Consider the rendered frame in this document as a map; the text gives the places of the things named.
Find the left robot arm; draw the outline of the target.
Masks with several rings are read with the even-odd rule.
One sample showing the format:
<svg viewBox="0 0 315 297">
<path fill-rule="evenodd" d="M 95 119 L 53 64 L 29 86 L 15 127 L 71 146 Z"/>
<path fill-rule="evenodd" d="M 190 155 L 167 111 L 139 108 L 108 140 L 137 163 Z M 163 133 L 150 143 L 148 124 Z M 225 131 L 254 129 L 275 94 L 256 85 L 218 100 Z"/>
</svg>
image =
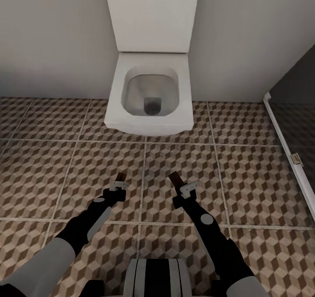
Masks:
<svg viewBox="0 0 315 297">
<path fill-rule="evenodd" d="M 111 208 L 125 202 L 129 182 L 112 181 L 87 210 L 73 217 L 43 249 L 0 282 L 0 297 L 49 297 L 71 263 L 103 223 Z"/>
</svg>

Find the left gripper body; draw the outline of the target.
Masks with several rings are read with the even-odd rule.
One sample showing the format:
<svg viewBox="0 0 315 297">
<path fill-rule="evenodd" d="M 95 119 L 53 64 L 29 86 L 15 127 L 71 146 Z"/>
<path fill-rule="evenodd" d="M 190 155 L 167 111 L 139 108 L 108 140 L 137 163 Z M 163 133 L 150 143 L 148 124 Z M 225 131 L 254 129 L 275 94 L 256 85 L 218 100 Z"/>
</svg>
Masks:
<svg viewBox="0 0 315 297">
<path fill-rule="evenodd" d="M 116 191 L 110 191 L 109 189 L 104 189 L 103 195 L 112 195 L 115 199 L 114 205 L 119 202 L 125 202 L 126 200 L 126 190 L 118 189 Z"/>
</svg>

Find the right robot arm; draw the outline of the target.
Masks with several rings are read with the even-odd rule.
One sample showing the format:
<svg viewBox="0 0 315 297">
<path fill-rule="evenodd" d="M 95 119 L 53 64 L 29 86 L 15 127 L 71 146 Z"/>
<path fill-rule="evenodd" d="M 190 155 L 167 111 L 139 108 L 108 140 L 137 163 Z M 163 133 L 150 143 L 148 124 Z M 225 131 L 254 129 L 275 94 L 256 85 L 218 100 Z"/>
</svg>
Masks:
<svg viewBox="0 0 315 297">
<path fill-rule="evenodd" d="M 176 209 L 183 207 L 194 222 L 201 245 L 217 275 L 227 297 L 270 297 L 250 267 L 244 262 L 242 253 L 232 239 L 226 239 L 218 222 L 196 201 L 198 181 L 176 187 L 178 196 L 172 201 Z"/>
</svg>

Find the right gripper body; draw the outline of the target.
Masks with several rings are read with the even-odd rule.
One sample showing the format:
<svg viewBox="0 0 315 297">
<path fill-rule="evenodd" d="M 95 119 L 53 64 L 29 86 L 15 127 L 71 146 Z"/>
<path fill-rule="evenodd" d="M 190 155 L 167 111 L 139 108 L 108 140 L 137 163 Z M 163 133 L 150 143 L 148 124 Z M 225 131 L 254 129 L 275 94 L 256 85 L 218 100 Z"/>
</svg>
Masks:
<svg viewBox="0 0 315 297">
<path fill-rule="evenodd" d="M 187 210 L 188 208 L 192 205 L 192 204 L 195 204 L 195 203 L 198 203 L 196 201 L 197 197 L 196 197 L 196 191 L 195 190 L 192 190 L 190 191 L 190 197 L 187 198 L 187 199 L 184 199 L 181 194 L 176 196 L 176 197 L 173 197 L 172 198 L 172 201 L 173 201 L 173 204 L 174 204 L 174 207 L 176 209 L 180 208 L 180 207 L 183 207 L 183 209 L 186 211 L 187 213 Z"/>
</svg>

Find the mousetrap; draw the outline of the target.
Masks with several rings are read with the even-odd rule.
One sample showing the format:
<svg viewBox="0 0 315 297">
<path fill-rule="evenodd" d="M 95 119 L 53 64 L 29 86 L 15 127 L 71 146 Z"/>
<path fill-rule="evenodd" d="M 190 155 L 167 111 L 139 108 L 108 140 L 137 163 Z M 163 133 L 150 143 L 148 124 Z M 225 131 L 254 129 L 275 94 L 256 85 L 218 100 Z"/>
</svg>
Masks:
<svg viewBox="0 0 315 297">
<path fill-rule="evenodd" d="M 178 175 L 177 171 L 173 172 L 169 175 L 169 178 L 173 185 L 180 191 L 180 188 L 185 185 L 185 183 L 182 181 L 180 176 Z M 180 191 L 181 192 L 181 191 Z M 182 193 L 182 192 L 181 192 Z"/>
<path fill-rule="evenodd" d="M 124 173 L 119 172 L 118 175 L 117 175 L 117 177 L 116 177 L 116 180 L 115 180 L 115 181 L 124 182 L 125 179 L 126 179 L 126 176 L 127 176 L 127 174 L 124 174 Z"/>
</svg>

